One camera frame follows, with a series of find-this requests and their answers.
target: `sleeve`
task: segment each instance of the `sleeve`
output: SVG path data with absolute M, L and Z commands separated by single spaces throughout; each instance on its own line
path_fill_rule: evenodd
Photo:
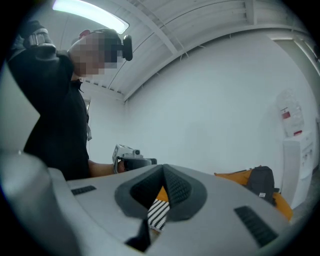
M 58 57 L 53 45 L 25 49 L 11 59 L 8 66 L 18 86 L 40 115 L 54 112 L 63 101 L 74 69 L 68 55 Z

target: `ceiling light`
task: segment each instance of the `ceiling light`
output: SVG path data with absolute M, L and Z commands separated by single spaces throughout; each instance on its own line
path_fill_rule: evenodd
M 129 27 L 128 23 L 110 12 L 80 0 L 56 0 L 52 9 L 82 16 L 109 29 L 114 29 L 118 34 L 122 34 Z

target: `man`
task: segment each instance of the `man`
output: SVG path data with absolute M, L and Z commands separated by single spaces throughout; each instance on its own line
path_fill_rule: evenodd
M 48 31 L 38 21 L 29 21 L 19 29 L 8 53 L 14 79 L 40 114 L 24 151 L 61 170 L 66 180 L 114 173 L 113 164 L 89 160 L 89 116 L 79 78 L 115 65 L 119 42 L 113 29 L 85 30 L 68 51 L 56 51 Z M 122 162 L 118 172 L 124 172 Z

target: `black shirt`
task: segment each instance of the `black shirt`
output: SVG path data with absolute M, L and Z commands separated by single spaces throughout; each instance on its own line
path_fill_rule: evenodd
M 24 151 L 62 171 L 66 180 L 88 178 L 87 110 L 81 82 L 71 81 L 74 66 L 68 53 L 37 46 L 15 56 L 8 65 L 40 114 Z

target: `white ceiling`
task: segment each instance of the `white ceiling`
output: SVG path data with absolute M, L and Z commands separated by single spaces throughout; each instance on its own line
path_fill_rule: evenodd
M 129 23 L 120 37 L 132 36 L 133 59 L 86 79 L 95 88 L 126 101 L 161 68 L 189 50 L 228 34 L 281 28 L 307 33 L 299 19 L 279 0 L 85 0 Z M 84 29 L 101 25 L 51 8 L 37 18 L 58 49 L 68 49 Z

